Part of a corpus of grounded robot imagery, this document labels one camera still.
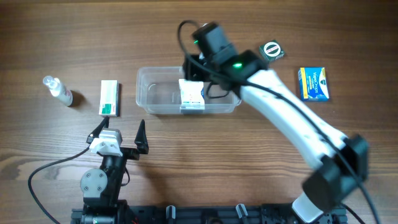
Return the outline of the white spray bottle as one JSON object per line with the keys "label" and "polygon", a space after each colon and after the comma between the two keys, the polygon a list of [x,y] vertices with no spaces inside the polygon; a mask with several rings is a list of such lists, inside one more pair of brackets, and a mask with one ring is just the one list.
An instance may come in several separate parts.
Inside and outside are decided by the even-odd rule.
{"label": "white spray bottle", "polygon": [[43,84],[50,90],[52,96],[61,101],[65,106],[72,105],[72,92],[58,78],[46,76],[43,79]]}

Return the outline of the green round-label box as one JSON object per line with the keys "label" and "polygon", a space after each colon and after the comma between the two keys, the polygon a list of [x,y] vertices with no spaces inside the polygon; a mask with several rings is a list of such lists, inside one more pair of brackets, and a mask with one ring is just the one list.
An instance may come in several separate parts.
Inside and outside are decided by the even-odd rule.
{"label": "green round-label box", "polygon": [[259,53],[268,62],[273,62],[285,55],[285,51],[276,40],[269,41],[259,47]]}

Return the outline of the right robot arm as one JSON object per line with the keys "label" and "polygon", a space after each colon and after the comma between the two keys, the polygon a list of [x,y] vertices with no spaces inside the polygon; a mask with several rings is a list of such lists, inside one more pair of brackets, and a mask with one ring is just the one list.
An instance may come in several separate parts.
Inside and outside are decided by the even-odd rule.
{"label": "right robot arm", "polygon": [[356,189],[369,199],[364,186],[369,145],[362,136],[349,138],[322,120],[253,51],[238,52],[218,23],[197,24],[192,37],[200,53],[185,53],[185,78],[217,85],[252,106],[312,168],[302,194],[291,205],[299,222],[317,221]]}

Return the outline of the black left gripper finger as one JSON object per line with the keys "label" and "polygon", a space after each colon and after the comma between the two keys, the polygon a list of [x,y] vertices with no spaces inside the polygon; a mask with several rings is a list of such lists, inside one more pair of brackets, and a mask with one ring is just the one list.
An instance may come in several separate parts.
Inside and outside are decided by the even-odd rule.
{"label": "black left gripper finger", "polygon": [[139,129],[137,131],[134,143],[136,144],[137,149],[148,149],[149,148],[149,144],[148,144],[147,136],[146,136],[146,124],[143,119],[140,122]]}
{"label": "black left gripper finger", "polygon": [[108,127],[109,127],[109,116],[105,116],[103,118],[102,122],[100,122],[100,124],[88,135],[86,142],[92,143],[95,138],[99,137],[100,132],[104,128],[108,128]]}

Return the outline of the blue yellow VapoDrops box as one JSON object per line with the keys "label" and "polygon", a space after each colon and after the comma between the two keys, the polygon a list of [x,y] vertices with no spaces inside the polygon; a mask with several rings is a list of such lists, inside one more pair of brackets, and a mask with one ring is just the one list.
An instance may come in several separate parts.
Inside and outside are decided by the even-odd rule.
{"label": "blue yellow VapoDrops box", "polygon": [[328,101],[330,99],[324,67],[302,67],[298,71],[302,101]]}

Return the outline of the white green box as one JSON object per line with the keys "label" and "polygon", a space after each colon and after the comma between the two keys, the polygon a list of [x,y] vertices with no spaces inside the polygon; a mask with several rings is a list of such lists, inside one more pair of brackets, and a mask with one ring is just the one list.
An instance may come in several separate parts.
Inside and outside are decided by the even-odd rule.
{"label": "white green box", "polygon": [[119,116],[119,83],[117,80],[102,80],[99,101],[100,116]]}

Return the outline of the white medicine box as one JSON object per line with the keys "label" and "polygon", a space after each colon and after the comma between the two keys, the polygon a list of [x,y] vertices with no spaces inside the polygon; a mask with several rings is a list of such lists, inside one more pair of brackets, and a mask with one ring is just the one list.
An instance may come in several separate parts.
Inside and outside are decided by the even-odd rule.
{"label": "white medicine box", "polygon": [[180,87],[180,112],[199,113],[205,109],[204,83],[179,79]]}

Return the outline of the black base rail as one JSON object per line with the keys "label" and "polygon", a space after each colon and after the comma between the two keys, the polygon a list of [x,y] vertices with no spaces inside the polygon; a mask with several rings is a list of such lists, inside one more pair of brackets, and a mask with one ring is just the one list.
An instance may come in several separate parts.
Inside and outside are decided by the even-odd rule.
{"label": "black base rail", "polygon": [[299,224],[303,221],[294,213],[289,203],[268,203],[246,206],[167,207],[131,206],[118,212],[94,212],[88,208],[73,209],[72,223],[142,223],[142,224],[202,224],[202,223],[252,223]]}

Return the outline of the clear plastic container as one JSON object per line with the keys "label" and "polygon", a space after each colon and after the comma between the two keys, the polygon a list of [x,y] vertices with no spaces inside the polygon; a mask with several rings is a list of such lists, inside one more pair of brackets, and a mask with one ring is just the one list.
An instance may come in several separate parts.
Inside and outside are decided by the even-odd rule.
{"label": "clear plastic container", "polygon": [[[184,79],[182,67],[142,67],[137,73],[136,103],[149,114],[183,114],[180,112],[179,79]],[[204,83],[205,109],[199,113],[230,113],[241,104],[234,93],[227,93],[218,85],[210,88],[209,98],[206,94],[208,84]]]}

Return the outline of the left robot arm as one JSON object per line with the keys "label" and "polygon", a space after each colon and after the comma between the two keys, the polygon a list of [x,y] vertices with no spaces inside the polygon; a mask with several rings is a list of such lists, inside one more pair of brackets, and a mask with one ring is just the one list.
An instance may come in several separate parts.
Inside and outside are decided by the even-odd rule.
{"label": "left robot arm", "polygon": [[138,161],[141,154],[149,153],[146,137],[146,124],[142,120],[136,134],[135,148],[122,147],[120,130],[109,127],[106,116],[88,135],[86,142],[89,150],[102,157],[99,168],[85,172],[80,181],[83,192],[83,210],[80,217],[74,217],[73,223],[82,224],[119,224],[138,223],[137,215],[130,209],[126,200],[119,199],[124,174],[127,174],[128,160]]}

